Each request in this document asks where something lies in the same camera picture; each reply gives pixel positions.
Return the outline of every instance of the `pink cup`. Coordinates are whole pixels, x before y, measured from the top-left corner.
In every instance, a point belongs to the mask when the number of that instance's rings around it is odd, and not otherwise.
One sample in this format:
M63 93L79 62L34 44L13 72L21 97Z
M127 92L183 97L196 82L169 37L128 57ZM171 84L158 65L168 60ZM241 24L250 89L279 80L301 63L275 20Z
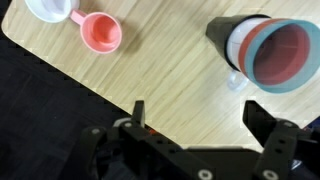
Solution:
M112 16L101 12L87 15L82 11L73 10L70 18L80 25L81 37L92 51L108 54L120 46L121 25Z

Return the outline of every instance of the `wooden table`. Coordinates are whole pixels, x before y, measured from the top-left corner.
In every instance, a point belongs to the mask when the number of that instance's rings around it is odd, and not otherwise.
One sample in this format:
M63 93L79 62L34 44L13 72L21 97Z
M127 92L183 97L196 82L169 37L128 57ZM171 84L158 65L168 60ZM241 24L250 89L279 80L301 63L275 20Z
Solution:
M216 16L263 13L320 23L320 1L308 0L95 0L85 12L118 18L124 41L116 52L98 55L80 38L71 20L48 24L23 0L13 0L2 23L20 46L94 90L129 113L135 100L146 103L146 122L183 147L242 145L261 150L242 123L246 100L300 126L320 114L320 74L286 94L270 94L250 83L228 89L228 65L205 37Z

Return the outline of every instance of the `black floor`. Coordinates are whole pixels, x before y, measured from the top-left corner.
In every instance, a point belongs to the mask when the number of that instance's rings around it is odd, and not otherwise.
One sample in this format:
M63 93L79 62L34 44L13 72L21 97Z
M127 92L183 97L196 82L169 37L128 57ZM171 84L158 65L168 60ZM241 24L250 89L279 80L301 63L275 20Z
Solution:
M128 116L1 31L0 179L57 179L83 128Z

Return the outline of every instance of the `pink cup handle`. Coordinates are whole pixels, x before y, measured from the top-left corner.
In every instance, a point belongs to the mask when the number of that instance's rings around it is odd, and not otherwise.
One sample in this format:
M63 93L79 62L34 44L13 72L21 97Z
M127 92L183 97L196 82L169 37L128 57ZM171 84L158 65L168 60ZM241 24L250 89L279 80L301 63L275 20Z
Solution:
M71 16L70 18L76 22L77 24L79 24L80 26L82 26L83 22L84 22L84 19L85 17L87 16L86 13L80 11L80 10L77 10L77 9L74 9L72 10L71 12Z

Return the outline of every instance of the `white cup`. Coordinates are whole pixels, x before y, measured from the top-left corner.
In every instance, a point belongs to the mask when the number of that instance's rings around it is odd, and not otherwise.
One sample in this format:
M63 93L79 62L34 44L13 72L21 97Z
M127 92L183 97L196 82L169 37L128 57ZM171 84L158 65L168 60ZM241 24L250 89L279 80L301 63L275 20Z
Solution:
M73 9L79 9L79 0L25 0L29 10L39 19L58 23L67 19Z

